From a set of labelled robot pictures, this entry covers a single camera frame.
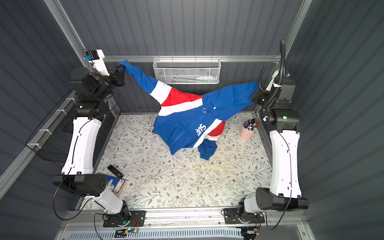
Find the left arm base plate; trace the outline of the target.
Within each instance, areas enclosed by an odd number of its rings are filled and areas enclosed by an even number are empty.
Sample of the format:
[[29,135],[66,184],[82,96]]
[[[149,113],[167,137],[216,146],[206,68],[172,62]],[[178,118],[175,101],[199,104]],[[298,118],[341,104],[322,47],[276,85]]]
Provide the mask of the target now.
[[146,211],[130,211],[128,216],[123,214],[109,215],[104,214],[103,216],[103,227],[114,228],[114,227],[143,227],[146,219]]

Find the blue red white jacket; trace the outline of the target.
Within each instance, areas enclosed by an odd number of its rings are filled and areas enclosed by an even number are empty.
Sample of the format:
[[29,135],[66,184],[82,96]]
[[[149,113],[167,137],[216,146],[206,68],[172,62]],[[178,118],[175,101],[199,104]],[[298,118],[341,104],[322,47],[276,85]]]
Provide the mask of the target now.
[[172,155],[181,149],[197,148],[201,159],[209,160],[217,150],[226,121],[250,106],[251,96],[259,89],[257,83],[251,82],[199,96],[180,92],[128,61],[121,65],[160,104],[153,133],[161,137]]

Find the blue picture book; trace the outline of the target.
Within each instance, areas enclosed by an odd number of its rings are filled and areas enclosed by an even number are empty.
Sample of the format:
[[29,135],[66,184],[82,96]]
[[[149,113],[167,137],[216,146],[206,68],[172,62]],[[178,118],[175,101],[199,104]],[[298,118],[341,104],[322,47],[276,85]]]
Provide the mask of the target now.
[[117,177],[106,176],[107,187],[116,195],[120,196],[122,189],[126,186],[126,180]]

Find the pink pen cup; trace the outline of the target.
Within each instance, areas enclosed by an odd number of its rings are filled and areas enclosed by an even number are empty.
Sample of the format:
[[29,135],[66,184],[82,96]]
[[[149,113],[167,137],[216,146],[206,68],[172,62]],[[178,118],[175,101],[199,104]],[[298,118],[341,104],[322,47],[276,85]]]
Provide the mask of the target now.
[[255,135],[259,122],[256,119],[247,120],[243,123],[239,137],[243,141],[250,141]]

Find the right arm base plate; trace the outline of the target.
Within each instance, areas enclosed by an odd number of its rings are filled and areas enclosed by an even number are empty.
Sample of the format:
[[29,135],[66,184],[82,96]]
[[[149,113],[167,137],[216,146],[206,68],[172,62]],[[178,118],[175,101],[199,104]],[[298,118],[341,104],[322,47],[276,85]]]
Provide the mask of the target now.
[[225,208],[221,210],[227,225],[233,224],[263,224],[265,218],[263,213],[241,213],[237,208]]

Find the floral table mat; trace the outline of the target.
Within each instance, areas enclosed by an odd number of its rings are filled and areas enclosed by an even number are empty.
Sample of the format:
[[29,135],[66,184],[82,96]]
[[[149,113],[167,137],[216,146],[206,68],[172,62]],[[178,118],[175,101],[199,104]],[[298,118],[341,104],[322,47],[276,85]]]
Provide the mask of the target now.
[[206,161],[197,149],[172,155],[153,133],[156,115],[121,115],[97,173],[108,174],[112,165],[124,174],[119,197],[132,209],[235,206],[257,188],[269,187],[272,178],[259,134],[248,142],[239,137],[251,117],[242,112],[230,118]]

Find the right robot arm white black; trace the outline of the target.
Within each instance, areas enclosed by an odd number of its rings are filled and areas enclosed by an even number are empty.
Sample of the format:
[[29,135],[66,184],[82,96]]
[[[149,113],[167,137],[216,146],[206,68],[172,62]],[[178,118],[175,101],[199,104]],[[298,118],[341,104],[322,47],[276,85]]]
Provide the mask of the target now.
[[257,188],[239,203],[237,216],[243,223],[249,222],[251,214],[265,210],[285,213],[309,207],[298,179],[299,114],[291,109],[292,95],[292,90],[279,89],[261,101],[260,118],[269,132],[273,174],[269,188]]

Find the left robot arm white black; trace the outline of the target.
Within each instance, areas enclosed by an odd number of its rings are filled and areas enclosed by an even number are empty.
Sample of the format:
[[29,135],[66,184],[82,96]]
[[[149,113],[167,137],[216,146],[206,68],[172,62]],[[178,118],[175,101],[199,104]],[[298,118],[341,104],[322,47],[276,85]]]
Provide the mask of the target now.
[[94,151],[104,117],[111,111],[105,99],[116,87],[125,85],[125,66],[108,71],[106,75],[81,67],[71,72],[75,89],[73,134],[68,156],[60,175],[53,184],[68,193],[94,201],[104,210],[105,223],[124,226],[131,214],[125,201],[107,186],[107,177],[94,174]]

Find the small black remote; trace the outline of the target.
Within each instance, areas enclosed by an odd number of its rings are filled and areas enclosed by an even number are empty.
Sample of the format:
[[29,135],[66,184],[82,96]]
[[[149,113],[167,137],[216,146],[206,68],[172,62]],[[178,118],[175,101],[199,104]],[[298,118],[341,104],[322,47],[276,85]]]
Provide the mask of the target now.
[[117,178],[119,179],[123,179],[124,177],[124,174],[122,172],[120,172],[117,168],[115,168],[113,165],[109,165],[107,167],[107,169],[113,174],[115,175]]

